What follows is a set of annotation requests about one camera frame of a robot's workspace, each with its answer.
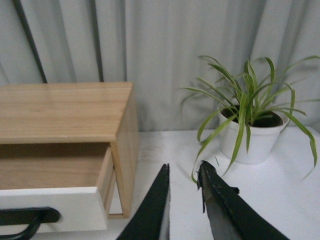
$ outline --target open drawer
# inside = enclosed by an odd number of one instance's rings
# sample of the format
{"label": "open drawer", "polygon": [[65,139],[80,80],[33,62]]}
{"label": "open drawer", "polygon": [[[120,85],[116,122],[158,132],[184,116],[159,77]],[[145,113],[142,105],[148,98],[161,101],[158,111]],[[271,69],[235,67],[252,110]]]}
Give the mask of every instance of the open drawer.
{"label": "open drawer", "polygon": [[[0,87],[0,210],[61,213],[38,232],[100,230],[107,217],[128,218],[138,156],[133,83]],[[115,184],[121,210],[110,215]]]}
{"label": "open drawer", "polygon": [[106,229],[115,182],[108,143],[0,144],[0,209],[51,207],[61,214],[38,232]]}

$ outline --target potted plant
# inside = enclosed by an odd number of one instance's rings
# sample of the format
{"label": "potted plant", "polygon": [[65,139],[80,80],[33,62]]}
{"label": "potted plant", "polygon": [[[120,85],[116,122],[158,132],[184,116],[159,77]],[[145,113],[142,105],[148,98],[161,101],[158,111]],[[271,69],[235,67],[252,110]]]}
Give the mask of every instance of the potted plant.
{"label": "potted plant", "polygon": [[[217,82],[225,84],[223,87],[214,86],[198,77],[197,80],[202,84],[202,87],[184,87],[184,89],[193,92],[192,96],[202,94],[219,103],[218,109],[212,112],[198,129],[197,140],[201,143],[201,148],[195,161],[208,144],[220,135],[220,149],[230,158],[230,164],[225,172],[228,171],[234,161],[244,162],[244,159],[249,159],[247,163],[255,163],[255,160],[260,162],[268,156],[280,132],[284,130],[289,121],[292,121],[309,137],[313,165],[316,166],[318,156],[315,138],[294,116],[294,113],[306,115],[302,110],[295,108],[296,93],[292,87],[295,82],[289,84],[282,83],[281,80],[291,68],[305,61],[320,59],[319,56],[306,57],[282,71],[275,69],[273,61],[268,57],[259,58],[254,62],[247,60],[244,64],[244,71],[237,76],[230,74],[224,66],[211,56],[202,55],[199,58],[205,60],[210,67],[220,74]],[[253,67],[253,63],[256,62],[267,64],[269,73],[266,77],[258,79]],[[282,84],[282,86],[275,89],[278,84]],[[273,104],[277,96],[288,91],[291,98],[287,103]],[[220,125],[206,139],[202,139],[205,127],[217,115],[220,119]],[[261,132],[266,134],[262,139],[267,139],[270,142],[268,146],[266,146],[266,143],[259,142]],[[226,143],[231,143],[231,148],[225,146]],[[258,154],[252,149],[254,146],[259,148]],[[263,156],[261,156],[262,149],[265,150]]]}

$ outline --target wooden top surface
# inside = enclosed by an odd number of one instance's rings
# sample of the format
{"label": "wooden top surface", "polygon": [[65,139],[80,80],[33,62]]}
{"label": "wooden top surface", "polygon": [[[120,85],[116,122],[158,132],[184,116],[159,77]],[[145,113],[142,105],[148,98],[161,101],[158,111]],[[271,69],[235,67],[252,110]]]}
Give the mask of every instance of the wooden top surface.
{"label": "wooden top surface", "polygon": [[0,87],[0,144],[113,142],[131,82]]}

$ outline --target soil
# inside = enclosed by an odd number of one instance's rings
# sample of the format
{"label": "soil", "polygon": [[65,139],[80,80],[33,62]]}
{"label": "soil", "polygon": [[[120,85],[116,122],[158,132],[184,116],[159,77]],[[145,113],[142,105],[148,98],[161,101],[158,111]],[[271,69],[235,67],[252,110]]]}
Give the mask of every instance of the soil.
{"label": "soil", "polygon": [[[224,109],[221,111],[221,114],[226,118],[229,118],[232,115],[234,115],[235,112],[231,109]],[[249,125],[251,127],[257,127],[257,128],[272,128],[272,127],[281,126],[283,124],[281,117],[272,111],[266,112],[264,116],[266,117],[256,120],[253,125],[251,125],[249,122]]]}

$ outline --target drawer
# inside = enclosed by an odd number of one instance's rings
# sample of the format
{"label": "drawer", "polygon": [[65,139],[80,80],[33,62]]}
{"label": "drawer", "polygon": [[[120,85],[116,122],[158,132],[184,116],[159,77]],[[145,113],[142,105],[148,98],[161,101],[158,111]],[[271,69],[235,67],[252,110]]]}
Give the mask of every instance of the drawer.
{"label": "drawer", "polygon": [[61,214],[39,233],[105,230],[115,182],[109,143],[0,144],[0,209],[51,207]]}

